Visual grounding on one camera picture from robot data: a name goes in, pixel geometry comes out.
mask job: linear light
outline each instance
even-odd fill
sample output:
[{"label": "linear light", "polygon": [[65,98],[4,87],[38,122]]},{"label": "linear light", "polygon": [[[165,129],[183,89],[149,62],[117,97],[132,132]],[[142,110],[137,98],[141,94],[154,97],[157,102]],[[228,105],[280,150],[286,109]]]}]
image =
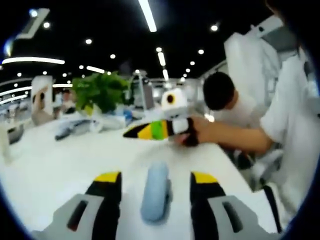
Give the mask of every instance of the linear light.
[{"label": "linear light", "polygon": [[6,100],[0,101],[0,105],[9,103],[9,102],[14,101],[14,100],[24,99],[27,96],[28,96],[27,94],[24,94],[24,95],[21,95],[21,96],[11,97],[11,98],[8,98]]},{"label": "linear light", "polygon": [[20,57],[10,57],[2,61],[2,64],[10,64],[17,62],[41,62],[50,64],[65,64],[64,60],[46,58],[46,57],[36,57],[36,56],[20,56]]},{"label": "linear light", "polygon": [[141,9],[143,11],[146,23],[148,24],[150,32],[154,33],[157,31],[157,26],[154,20],[154,17],[152,15],[152,11],[149,5],[148,0],[139,0],[139,4],[141,6]]},{"label": "linear light", "polygon": [[53,84],[53,88],[71,88],[72,84]]},{"label": "linear light", "polygon": [[167,69],[163,69],[162,73],[163,73],[164,79],[165,79],[166,81],[168,81],[168,80],[169,80],[169,75],[168,75]]},{"label": "linear light", "polygon": [[21,91],[27,91],[27,90],[31,90],[31,89],[32,89],[32,86],[25,86],[25,87],[15,88],[15,89],[12,89],[12,90],[0,92],[0,96],[7,95],[7,94],[13,94],[13,93],[16,93],[16,92],[21,92]]},{"label": "linear light", "polygon": [[163,52],[158,52],[158,58],[159,58],[159,61],[160,61],[160,65],[162,67],[165,67],[166,66],[166,60],[165,60],[165,55]]},{"label": "linear light", "polygon": [[89,70],[89,71],[100,73],[100,74],[104,74],[105,73],[105,70],[103,70],[101,68],[94,67],[94,66],[86,66],[86,69]]}]

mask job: black hair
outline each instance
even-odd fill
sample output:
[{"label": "black hair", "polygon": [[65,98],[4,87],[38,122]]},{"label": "black hair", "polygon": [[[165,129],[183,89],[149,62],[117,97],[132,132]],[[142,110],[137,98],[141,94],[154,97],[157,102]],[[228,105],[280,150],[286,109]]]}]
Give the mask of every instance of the black hair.
[{"label": "black hair", "polygon": [[[42,92],[42,93],[40,94],[40,99],[43,100],[44,98],[45,98],[45,94]],[[33,103],[33,104],[35,103],[35,100],[36,100],[36,95],[34,95],[34,96],[32,97],[32,103]]]},{"label": "black hair", "polygon": [[235,94],[232,79],[223,72],[215,72],[203,84],[204,102],[210,110],[218,111],[230,103]]}]

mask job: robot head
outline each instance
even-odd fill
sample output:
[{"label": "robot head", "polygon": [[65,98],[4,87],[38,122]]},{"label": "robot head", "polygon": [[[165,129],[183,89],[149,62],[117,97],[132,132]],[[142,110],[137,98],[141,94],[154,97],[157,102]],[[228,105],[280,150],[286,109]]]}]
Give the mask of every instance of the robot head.
[{"label": "robot head", "polygon": [[162,95],[161,109],[168,119],[186,117],[188,113],[188,101],[180,88],[166,91]]}]

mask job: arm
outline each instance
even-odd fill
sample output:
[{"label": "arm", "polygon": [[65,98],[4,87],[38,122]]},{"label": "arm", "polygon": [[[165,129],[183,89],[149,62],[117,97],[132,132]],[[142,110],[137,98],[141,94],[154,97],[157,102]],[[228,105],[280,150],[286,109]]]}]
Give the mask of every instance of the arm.
[{"label": "arm", "polygon": [[216,143],[244,152],[265,153],[273,141],[262,128],[241,128],[223,122],[211,122],[198,136],[200,143]]}]

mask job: white shirt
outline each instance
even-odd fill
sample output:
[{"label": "white shirt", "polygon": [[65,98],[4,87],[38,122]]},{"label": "white shirt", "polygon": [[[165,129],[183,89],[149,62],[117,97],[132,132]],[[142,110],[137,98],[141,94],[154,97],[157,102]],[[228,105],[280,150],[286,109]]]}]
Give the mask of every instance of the white shirt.
[{"label": "white shirt", "polygon": [[252,113],[256,106],[257,103],[252,97],[239,93],[238,101],[232,109],[214,111],[213,116],[216,121],[221,121],[233,126],[242,128],[252,127],[255,121]]},{"label": "white shirt", "polygon": [[287,227],[307,195],[320,154],[320,118],[308,104],[303,62],[283,63],[271,106],[261,119],[265,133],[283,144],[283,159],[274,190],[282,228]]}]

